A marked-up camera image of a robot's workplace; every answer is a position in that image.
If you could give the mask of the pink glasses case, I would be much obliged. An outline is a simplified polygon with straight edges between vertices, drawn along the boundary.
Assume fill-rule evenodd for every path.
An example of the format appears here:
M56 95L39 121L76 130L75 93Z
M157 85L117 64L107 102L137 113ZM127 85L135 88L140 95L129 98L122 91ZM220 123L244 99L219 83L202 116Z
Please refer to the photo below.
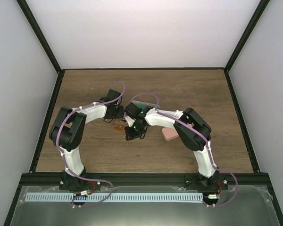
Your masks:
M162 129L162 135L163 135L163 137L166 141L170 141L170 140L173 140L173 139L179 137L179 135L178 135L178 133L175 129L166 128L166 127L164 127Z

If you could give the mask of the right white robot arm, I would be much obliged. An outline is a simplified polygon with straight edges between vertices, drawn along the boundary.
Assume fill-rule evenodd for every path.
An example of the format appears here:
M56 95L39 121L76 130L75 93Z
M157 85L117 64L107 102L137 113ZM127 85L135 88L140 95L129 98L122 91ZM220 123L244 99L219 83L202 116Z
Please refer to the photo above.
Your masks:
M200 184L210 190L217 184L216 164L209 156L211 127L192 108L164 111L152 106L140 108L130 103L125 109L126 140L144 139L148 127L174 129L186 148L193 151L198 164Z

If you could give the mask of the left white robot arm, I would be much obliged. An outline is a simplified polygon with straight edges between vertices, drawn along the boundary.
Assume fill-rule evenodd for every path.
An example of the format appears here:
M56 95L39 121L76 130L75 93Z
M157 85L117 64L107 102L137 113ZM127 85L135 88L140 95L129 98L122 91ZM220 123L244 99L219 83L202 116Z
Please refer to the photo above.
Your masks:
M58 148L65 169L61 175L61 188L78 191L91 185L85 177L86 169L81 161L79 145L85 125L96 119L108 120L123 117L121 106L123 92L110 89L105 97L86 106L62 107L50 129L49 138Z

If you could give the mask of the orange sunglasses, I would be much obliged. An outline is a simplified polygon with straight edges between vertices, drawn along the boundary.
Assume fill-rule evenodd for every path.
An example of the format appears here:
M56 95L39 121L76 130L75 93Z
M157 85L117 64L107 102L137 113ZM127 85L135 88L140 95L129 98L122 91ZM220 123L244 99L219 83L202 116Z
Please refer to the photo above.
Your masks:
M123 119L115 119L112 125L113 129L117 131L124 131L126 126L127 126L127 122L124 121Z

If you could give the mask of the grey glasses case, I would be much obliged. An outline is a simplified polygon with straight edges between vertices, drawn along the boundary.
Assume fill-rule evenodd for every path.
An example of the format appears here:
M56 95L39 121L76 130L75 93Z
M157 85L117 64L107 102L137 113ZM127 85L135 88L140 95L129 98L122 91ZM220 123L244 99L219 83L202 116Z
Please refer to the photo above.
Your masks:
M137 100L133 100L131 101L131 103L133 103L134 105L136 105L138 108L142 109L143 111L147 107L154 108L156 106L156 104L154 103L147 103L147 102L137 101Z

